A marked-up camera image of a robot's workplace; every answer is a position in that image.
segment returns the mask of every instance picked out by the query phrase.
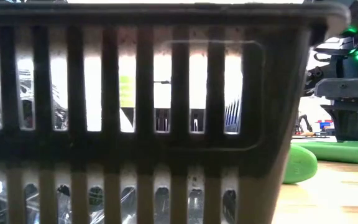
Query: wooden table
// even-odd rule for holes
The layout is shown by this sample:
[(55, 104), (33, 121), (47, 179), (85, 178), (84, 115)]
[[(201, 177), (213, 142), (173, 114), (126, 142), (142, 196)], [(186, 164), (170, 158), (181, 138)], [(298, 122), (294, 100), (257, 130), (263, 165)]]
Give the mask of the wooden table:
[(317, 174), (282, 185), (273, 224), (358, 224), (358, 164), (319, 162)]

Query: plastic basket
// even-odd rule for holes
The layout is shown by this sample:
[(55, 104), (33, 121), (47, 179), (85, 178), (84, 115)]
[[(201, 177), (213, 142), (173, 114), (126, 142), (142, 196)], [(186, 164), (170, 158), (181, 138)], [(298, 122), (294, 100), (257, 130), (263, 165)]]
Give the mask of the plastic basket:
[[(237, 223), (270, 223), (288, 153), (309, 47), (342, 31), (347, 9), (333, 4), (0, 4), (2, 129), (0, 170), (6, 177), (10, 224), (25, 223), (24, 186), (39, 188), (40, 223), (58, 223), (56, 187), (71, 190), (72, 223), (89, 223), (88, 189), (104, 190), (104, 223), (120, 223), (120, 189), (126, 164), (135, 167), (137, 221), (153, 223), (158, 167), (168, 168), (170, 223), (188, 218), (189, 167), (203, 171), (203, 223), (221, 222), (226, 189), (234, 189)], [(102, 129), (86, 130), (83, 47), (85, 27), (101, 40)], [(117, 33), (136, 32), (134, 133), (120, 132)], [(169, 133), (154, 131), (155, 26), (171, 29), (172, 103)], [(21, 129), (15, 32), (29, 27), (34, 53), (35, 129)], [(52, 128), (49, 39), (63, 28), (68, 52), (68, 131)], [(190, 29), (206, 30), (208, 81), (203, 133), (189, 128)], [(224, 132), (227, 30), (240, 32), (243, 89), (238, 133)]]

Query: wooden floor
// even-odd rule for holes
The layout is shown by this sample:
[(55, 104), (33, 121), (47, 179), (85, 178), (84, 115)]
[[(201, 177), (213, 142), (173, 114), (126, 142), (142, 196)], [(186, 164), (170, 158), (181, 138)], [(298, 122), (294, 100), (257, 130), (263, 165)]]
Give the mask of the wooden floor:
[(310, 180), (282, 185), (273, 224), (358, 224), (358, 164), (318, 168)]

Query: green plastic tube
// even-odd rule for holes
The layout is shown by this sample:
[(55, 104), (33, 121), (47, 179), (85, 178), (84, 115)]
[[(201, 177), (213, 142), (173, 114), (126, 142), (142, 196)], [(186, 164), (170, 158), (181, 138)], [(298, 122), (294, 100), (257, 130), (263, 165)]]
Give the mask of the green plastic tube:
[(294, 144), (310, 150), (318, 160), (358, 164), (358, 141), (296, 142)]
[(310, 179), (316, 174), (317, 166), (317, 158), (313, 153), (291, 144), (283, 183), (295, 184)]

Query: black plastic basket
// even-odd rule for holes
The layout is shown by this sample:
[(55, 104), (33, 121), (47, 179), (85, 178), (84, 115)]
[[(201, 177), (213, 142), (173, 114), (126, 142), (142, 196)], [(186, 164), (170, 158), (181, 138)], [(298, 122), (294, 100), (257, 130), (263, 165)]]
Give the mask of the black plastic basket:
[[(67, 174), (72, 221), (88, 223), (88, 189), (104, 190), (104, 223), (120, 223), (120, 171), (136, 167), (137, 221), (154, 222), (157, 165), (169, 168), (170, 223), (188, 211), (188, 168), (204, 177), (203, 223), (221, 222), (226, 173), (235, 170), (236, 222), (270, 223), (288, 153), (293, 118), (311, 45), (342, 31), (347, 9), (334, 4), (0, 4), (2, 125), (0, 167), (7, 180), (10, 224), (25, 223), (24, 186), (40, 192), (40, 223), (57, 223), (56, 184)], [(15, 31), (31, 28), (34, 40), (35, 129), (21, 129), (15, 63)], [(65, 30), (68, 52), (68, 131), (52, 128), (48, 31)], [(103, 29), (102, 130), (87, 132), (84, 81), (86, 26)], [(135, 132), (120, 132), (117, 28), (132, 26), (136, 43)], [(170, 132), (154, 131), (154, 27), (172, 29)], [(189, 129), (189, 29), (207, 27), (208, 81), (203, 133)], [(226, 29), (243, 32), (243, 91), (237, 134), (224, 132)], [(60, 164), (69, 165), (67, 173)]]

